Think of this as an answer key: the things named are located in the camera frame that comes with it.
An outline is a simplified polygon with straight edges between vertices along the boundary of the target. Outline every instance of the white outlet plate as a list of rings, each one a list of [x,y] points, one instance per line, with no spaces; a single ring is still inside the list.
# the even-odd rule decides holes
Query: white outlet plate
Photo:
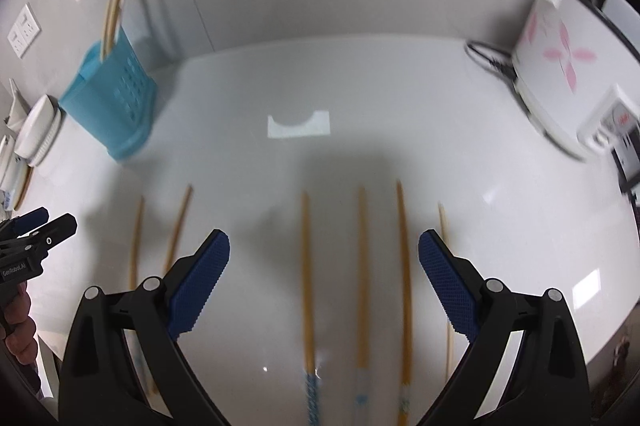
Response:
[[[11,30],[9,30],[9,34],[6,38],[9,40],[9,44],[14,50],[15,55],[18,57],[22,57],[22,54],[24,54],[24,51],[27,49],[27,42],[24,41],[18,25],[14,23],[14,26],[11,27]]]
[[[33,43],[33,40],[40,33],[40,26],[33,17],[33,13],[31,12],[28,3],[22,7],[15,24],[20,28],[20,33],[22,34],[24,41],[27,43],[27,46]]]

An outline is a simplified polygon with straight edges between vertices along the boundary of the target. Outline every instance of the black cable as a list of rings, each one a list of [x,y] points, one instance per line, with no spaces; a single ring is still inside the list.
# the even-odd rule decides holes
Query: black cable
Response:
[[[507,60],[500,60],[500,59],[497,59],[496,57],[491,57],[488,54],[479,50],[480,48],[485,48],[487,50],[490,50],[491,52],[500,54],[501,56],[506,57]],[[518,78],[518,76],[516,75],[516,69],[513,67],[513,63],[511,62],[511,53],[508,52],[507,50],[500,48],[499,46],[493,46],[492,44],[489,44],[489,43],[482,43],[482,41],[474,41],[474,40],[468,40],[465,43],[465,50],[470,57],[472,56],[469,54],[469,52],[476,54],[476,56],[483,59],[491,67],[492,70],[495,70],[495,72],[500,73],[505,78],[509,79],[511,82],[516,82],[516,79]]]

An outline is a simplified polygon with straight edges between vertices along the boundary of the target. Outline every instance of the white rice cooker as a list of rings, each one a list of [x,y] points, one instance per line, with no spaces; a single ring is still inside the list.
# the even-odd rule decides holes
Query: white rice cooker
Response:
[[[640,119],[640,54],[585,0],[535,0],[513,53],[532,121],[575,157],[609,152]]]

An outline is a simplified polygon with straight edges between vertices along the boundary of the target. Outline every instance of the white table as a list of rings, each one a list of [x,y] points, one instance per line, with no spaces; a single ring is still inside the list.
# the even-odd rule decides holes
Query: white table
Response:
[[[193,332],[179,343],[234,425],[305,424],[300,194],[311,197],[321,415],[349,424],[355,385],[356,189],[369,194],[372,426],[394,424],[401,360],[395,181],[410,238],[438,227],[484,277],[568,299],[587,360],[640,296],[640,250],[613,160],[580,163],[540,136],[509,89],[457,40],[366,36],[270,43],[188,60],[156,74],[158,116],[146,147],[118,165],[66,118],[34,172],[23,211],[70,212],[78,233],[30,282],[40,330],[61,338],[83,290],[127,289],[129,244],[146,198],[140,276],[158,274],[188,183],[180,241],[193,253],[213,228],[231,260]],[[305,124],[315,111],[312,120]],[[325,133],[330,135],[269,138]],[[592,297],[574,309],[574,287]],[[444,385],[446,317],[412,259],[414,380],[410,424]],[[497,403],[517,339],[483,410]],[[456,336],[456,356],[466,339]]]

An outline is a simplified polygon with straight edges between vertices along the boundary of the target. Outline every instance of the finger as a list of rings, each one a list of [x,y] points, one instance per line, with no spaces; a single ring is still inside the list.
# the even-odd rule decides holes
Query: finger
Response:
[[[31,298],[27,292],[20,293],[4,309],[4,318],[10,325],[22,323],[29,316],[31,309]]]
[[[14,356],[17,356],[21,351],[29,346],[29,343],[31,343],[31,340],[33,339],[35,333],[36,324],[34,323],[33,319],[28,317],[25,322],[15,327],[14,333],[9,335],[4,340],[6,348],[9,350],[9,352],[14,354]]]
[[[15,358],[20,362],[20,364],[31,364],[36,360],[38,356],[38,343],[36,340],[31,340],[27,348],[17,354]]]

